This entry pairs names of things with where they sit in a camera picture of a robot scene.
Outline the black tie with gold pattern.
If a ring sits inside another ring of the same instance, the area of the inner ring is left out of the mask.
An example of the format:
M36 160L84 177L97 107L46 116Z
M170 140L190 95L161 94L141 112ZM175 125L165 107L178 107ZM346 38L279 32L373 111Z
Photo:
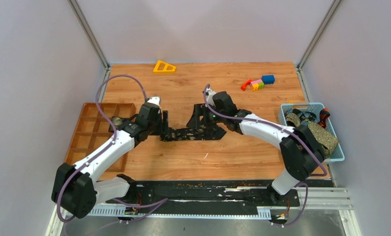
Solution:
M160 135L160 140L163 142L174 141L214 141L222 139L226 131L221 127L202 127L196 128L168 128Z

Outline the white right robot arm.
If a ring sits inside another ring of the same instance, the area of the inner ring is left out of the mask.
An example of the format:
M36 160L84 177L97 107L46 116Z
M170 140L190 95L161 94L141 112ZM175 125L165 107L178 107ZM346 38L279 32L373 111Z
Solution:
M223 123L228 130L258 138L280 150L284 169L267 192L273 205L286 201L287 192L312 176L317 168L327 174L323 166L324 149L307 126L280 125L248 110L238 109L225 91L215 92L207 87L203 97L207 109L204 117L208 122Z

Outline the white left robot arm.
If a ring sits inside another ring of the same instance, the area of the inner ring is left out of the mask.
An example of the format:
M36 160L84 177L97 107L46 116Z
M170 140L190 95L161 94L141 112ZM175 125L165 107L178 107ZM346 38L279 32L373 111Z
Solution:
M133 121L126 120L99 148L80 161L63 163L56 172L51 199L57 204L57 214L62 222L65 209L74 217L83 218L97 204L114 198L132 203L137 189L132 179L119 174L113 179L100 181L101 175L120 157L145 141L161 125L160 97L153 96L141 106Z

